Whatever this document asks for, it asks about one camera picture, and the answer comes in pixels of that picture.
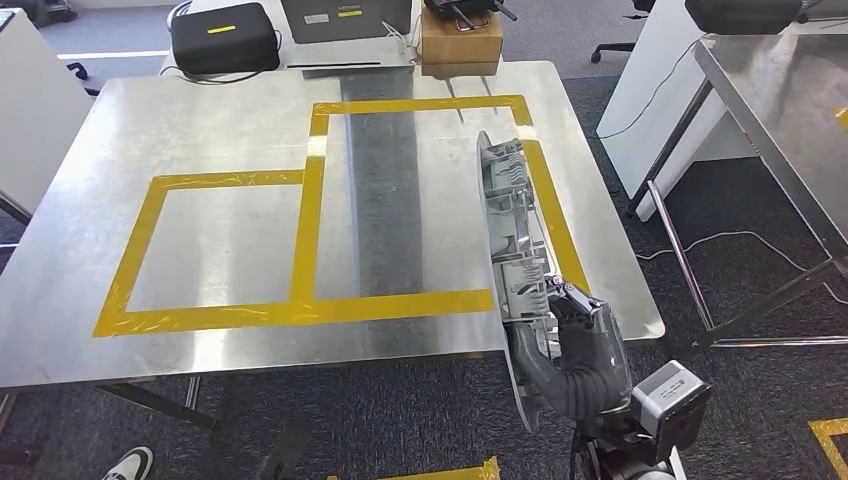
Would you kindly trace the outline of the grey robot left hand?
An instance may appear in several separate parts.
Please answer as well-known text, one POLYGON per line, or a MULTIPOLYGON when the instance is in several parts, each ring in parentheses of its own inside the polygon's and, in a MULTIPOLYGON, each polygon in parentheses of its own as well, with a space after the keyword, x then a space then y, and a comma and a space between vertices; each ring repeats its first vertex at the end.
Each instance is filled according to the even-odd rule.
POLYGON ((298 461, 306 451, 310 438, 310 430, 304 425, 293 424, 284 427, 263 463, 259 479, 293 479, 298 461))

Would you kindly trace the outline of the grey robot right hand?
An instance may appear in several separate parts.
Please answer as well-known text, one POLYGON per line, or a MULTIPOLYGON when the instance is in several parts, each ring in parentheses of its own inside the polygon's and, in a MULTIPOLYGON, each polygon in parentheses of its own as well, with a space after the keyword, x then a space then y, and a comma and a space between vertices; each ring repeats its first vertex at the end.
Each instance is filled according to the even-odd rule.
POLYGON ((554 411, 573 420, 628 405, 631 373, 610 305, 558 275, 545 278, 542 296, 557 320, 556 360, 543 354, 529 322, 504 324, 511 360, 524 379, 554 411))

